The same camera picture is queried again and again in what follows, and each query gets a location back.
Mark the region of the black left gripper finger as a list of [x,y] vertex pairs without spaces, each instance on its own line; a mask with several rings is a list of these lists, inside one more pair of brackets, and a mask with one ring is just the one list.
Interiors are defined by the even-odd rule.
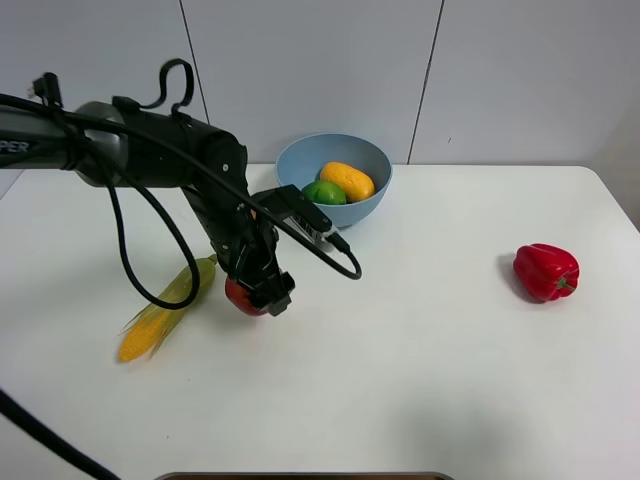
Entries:
[[251,306],[260,314],[273,317],[283,313],[291,303],[291,293],[295,288],[293,277],[285,271],[272,274],[260,281],[250,291]]

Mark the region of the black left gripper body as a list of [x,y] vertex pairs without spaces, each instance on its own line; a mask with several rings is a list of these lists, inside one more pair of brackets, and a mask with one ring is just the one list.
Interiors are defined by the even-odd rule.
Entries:
[[223,270],[244,288],[260,288],[274,254],[259,239],[257,221],[234,195],[205,184],[182,188]]

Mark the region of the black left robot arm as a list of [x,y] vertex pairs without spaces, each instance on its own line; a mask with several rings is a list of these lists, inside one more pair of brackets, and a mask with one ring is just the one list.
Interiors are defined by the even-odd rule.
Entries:
[[284,220],[305,200],[293,186],[249,194],[247,150],[228,132],[182,114],[146,113],[124,98],[65,112],[55,103],[4,95],[1,165],[73,171],[106,188],[119,232],[124,220],[116,190],[137,190],[165,222],[193,272],[186,240],[150,192],[179,188],[223,270],[247,292],[249,306],[277,316],[291,302],[295,282],[278,264],[277,232],[294,232]]

